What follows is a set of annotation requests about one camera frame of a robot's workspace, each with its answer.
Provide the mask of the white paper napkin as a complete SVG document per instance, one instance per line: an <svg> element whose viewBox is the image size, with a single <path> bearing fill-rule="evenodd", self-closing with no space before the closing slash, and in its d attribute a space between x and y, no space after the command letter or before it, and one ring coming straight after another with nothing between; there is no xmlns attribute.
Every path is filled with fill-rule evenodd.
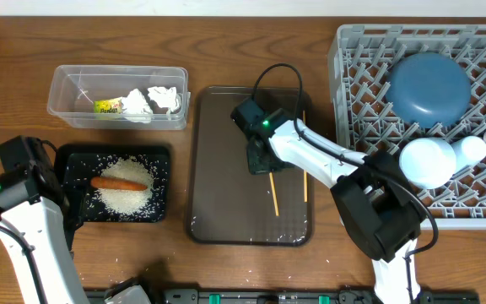
<svg viewBox="0 0 486 304"><path fill-rule="evenodd" d="M121 98L121 113L130 122L150 123L153 111L139 89Z"/></svg>

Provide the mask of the green yellow snack wrapper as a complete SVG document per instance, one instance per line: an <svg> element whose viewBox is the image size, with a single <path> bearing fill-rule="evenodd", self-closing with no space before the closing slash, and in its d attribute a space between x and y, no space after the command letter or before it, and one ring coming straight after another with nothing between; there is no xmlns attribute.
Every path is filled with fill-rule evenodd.
<svg viewBox="0 0 486 304"><path fill-rule="evenodd" d="M122 114L122 98L116 97L107 100L96 100L94 102L94 113Z"/></svg>

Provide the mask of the orange carrot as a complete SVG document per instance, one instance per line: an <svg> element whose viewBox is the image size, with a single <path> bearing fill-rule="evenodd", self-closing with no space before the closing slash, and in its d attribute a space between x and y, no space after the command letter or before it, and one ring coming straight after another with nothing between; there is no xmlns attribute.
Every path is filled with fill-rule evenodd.
<svg viewBox="0 0 486 304"><path fill-rule="evenodd" d="M90 185L99 189L122 190L122 191L145 191L148 187L138 183L119 178L96 176L90 180Z"/></svg>

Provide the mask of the dark blue plate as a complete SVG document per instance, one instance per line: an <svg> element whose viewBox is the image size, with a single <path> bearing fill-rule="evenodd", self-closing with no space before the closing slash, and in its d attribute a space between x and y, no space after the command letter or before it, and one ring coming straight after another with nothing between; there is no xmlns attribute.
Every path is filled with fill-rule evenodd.
<svg viewBox="0 0 486 304"><path fill-rule="evenodd" d="M464 68L437 53L418 53L397 63L386 78L386 101L404 122L449 127L467 111L471 84Z"/></svg>

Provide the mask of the light blue bowl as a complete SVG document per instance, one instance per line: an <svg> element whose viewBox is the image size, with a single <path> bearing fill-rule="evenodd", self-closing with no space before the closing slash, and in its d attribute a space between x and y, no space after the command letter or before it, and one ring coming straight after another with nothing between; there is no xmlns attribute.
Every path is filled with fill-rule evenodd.
<svg viewBox="0 0 486 304"><path fill-rule="evenodd" d="M435 189L445 185L456 171L453 148L440 138L418 138L401 151L399 165L416 187Z"/></svg>

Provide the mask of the light blue cup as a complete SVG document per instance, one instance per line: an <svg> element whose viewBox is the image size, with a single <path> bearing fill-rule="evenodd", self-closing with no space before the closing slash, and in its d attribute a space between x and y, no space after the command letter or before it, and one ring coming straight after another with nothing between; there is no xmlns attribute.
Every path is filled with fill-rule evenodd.
<svg viewBox="0 0 486 304"><path fill-rule="evenodd" d="M451 145L456 156L456 170L475 166L486 157L486 143L479 137L468 136Z"/></svg>

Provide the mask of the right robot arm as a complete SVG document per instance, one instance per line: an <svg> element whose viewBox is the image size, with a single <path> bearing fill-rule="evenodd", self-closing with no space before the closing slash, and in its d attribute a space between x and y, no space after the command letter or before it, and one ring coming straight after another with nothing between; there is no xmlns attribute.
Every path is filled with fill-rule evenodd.
<svg viewBox="0 0 486 304"><path fill-rule="evenodd" d="M253 174L297 166L329 187L353 243L369 257L375 295L383 303L413 303L421 292L413 255L429 211L413 193L395 158L345 149L279 108L266 112L249 98L230 114L243 132Z"/></svg>

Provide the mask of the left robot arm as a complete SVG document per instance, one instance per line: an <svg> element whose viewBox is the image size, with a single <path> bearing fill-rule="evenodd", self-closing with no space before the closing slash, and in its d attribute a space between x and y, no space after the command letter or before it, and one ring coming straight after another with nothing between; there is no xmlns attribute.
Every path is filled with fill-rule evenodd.
<svg viewBox="0 0 486 304"><path fill-rule="evenodd" d="M18 136L0 144L0 241L26 303L150 303L137 280L86 291L73 262L74 219L45 141Z"/></svg>

